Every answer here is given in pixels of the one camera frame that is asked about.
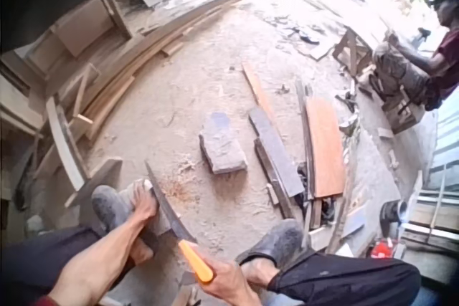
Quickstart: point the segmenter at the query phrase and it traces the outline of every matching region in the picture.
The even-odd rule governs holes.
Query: sleeve
[[[450,64],[459,62],[459,30],[447,33],[438,52],[443,55]]]
[[[32,306],[59,306],[53,299],[48,296],[40,297]]]

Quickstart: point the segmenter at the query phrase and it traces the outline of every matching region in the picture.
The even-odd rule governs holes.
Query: orange handle
[[[198,278],[204,283],[211,282],[214,278],[214,272],[189,246],[189,242],[185,239],[182,239],[179,242],[179,247]]]

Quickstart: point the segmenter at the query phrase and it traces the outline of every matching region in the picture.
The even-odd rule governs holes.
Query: person
[[[143,239],[158,203],[143,185],[134,188],[132,211],[119,193],[99,186],[95,213],[106,228],[99,238],[80,227],[43,234],[4,250],[3,305],[83,306],[100,298],[135,265],[154,256]],[[358,259],[324,255],[301,247],[302,227],[282,220],[235,261],[193,249],[212,268],[204,292],[230,305],[261,305],[250,285],[274,292],[271,305],[410,305],[420,288],[417,268],[397,259]]]
[[[432,57],[402,43],[394,32],[373,53],[383,96],[394,96],[403,86],[411,101],[427,111],[439,108],[459,84],[459,0],[434,0],[430,5],[440,25],[450,29]]]

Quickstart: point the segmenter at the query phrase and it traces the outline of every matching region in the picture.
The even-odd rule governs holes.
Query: reddish wooden board
[[[331,103],[319,97],[306,98],[306,113],[313,144],[315,197],[343,193],[346,172],[338,118]]]

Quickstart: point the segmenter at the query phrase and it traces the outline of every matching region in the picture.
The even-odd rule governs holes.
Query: black pants
[[[48,294],[62,268],[101,235],[89,227],[43,234],[7,247],[1,256],[2,305],[30,305]],[[128,260],[118,284],[134,267]],[[420,273],[396,259],[355,259],[304,252],[282,269],[268,289],[306,305],[410,305]]]

